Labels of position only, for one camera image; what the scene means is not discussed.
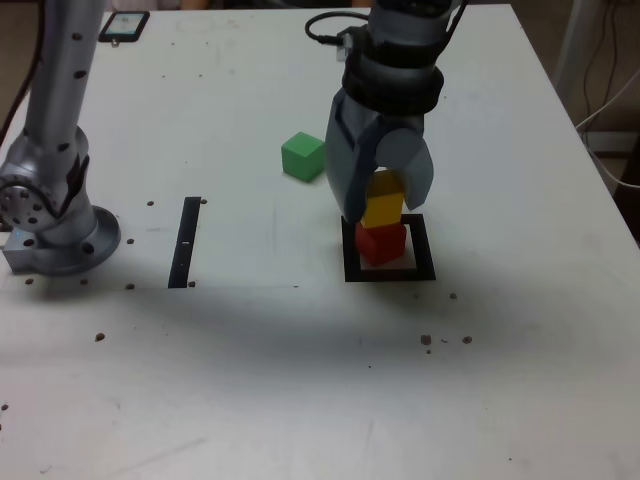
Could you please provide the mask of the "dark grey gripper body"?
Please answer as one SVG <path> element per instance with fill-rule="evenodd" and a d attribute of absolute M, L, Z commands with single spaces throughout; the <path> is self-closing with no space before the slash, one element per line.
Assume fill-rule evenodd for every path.
<path fill-rule="evenodd" d="M 409 129 L 422 137 L 425 130 L 424 117 L 383 114 L 353 99 L 349 100 L 349 131 L 354 138 L 365 138 L 380 131 L 386 134 L 396 129 Z"/>

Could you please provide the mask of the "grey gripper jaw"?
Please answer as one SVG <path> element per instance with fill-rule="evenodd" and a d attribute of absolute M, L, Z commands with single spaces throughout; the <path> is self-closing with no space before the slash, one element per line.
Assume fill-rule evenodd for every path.
<path fill-rule="evenodd" d="M 388 132 L 377 115 L 338 92 L 331 104 L 325 136 L 325 170 L 334 198 L 348 223 L 359 222 L 366 210 L 366 191 L 379 166 L 378 144 Z"/>
<path fill-rule="evenodd" d="M 434 166 L 420 132 L 399 128 L 387 133 L 376 147 L 376 162 L 399 176 L 409 210 L 424 204 L 433 183 Z"/>

